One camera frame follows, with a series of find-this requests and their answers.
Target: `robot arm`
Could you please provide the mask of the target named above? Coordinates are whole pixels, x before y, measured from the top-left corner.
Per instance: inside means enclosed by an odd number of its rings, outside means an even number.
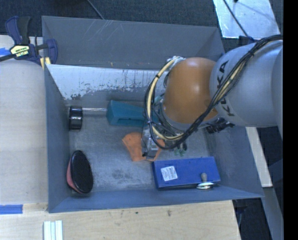
[[[165,94],[156,100],[156,83],[167,70]],[[213,133],[233,125],[278,126],[282,137],[282,36],[233,49],[217,62],[174,57],[148,88],[145,116],[162,149],[180,147],[203,127]]]

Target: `black oval object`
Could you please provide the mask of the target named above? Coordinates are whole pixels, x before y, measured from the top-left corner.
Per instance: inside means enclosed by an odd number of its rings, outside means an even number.
[[[89,160],[81,150],[74,151],[71,158],[72,181],[81,193],[87,194],[93,187],[93,174]]]

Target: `wooden plank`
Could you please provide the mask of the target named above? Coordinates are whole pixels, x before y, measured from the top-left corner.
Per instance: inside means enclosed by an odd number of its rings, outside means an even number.
[[[44,221],[63,221],[65,240],[240,240],[231,201],[47,213],[46,204],[0,215],[0,240],[40,240]]]

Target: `blue box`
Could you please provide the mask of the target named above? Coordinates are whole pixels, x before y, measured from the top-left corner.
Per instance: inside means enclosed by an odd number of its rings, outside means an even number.
[[[202,183],[201,174],[207,174],[207,181],[211,183],[220,182],[215,159],[212,156],[156,160],[152,163],[153,175],[156,187],[172,188],[181,186],[193,186]]]

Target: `gray bin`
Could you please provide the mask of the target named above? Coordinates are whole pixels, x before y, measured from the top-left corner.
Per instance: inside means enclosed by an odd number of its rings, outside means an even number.
[[[150,162],[132,162],[122,143],[124,135],[142,129],[112,126],[106,119],[110,100],[142,106],[148,84],[167,59],[218,60],[224,50],[217,28],[44,16],[43,37],[56,39],[59,48],[57,64],[45,69],[50,213],[263,196],[244,127],[214,134],[201,129],[187,140],[184,156],[164,150],[158,158],[213,156],[221,177],[217,187],[158,190]],[[157,92],[163,92],[161,83]],[[84,108],[80,131],[68,129],[71,105]],[[75,150],[85,152],[94,174],[93,190],[86,195],[66,183]]]

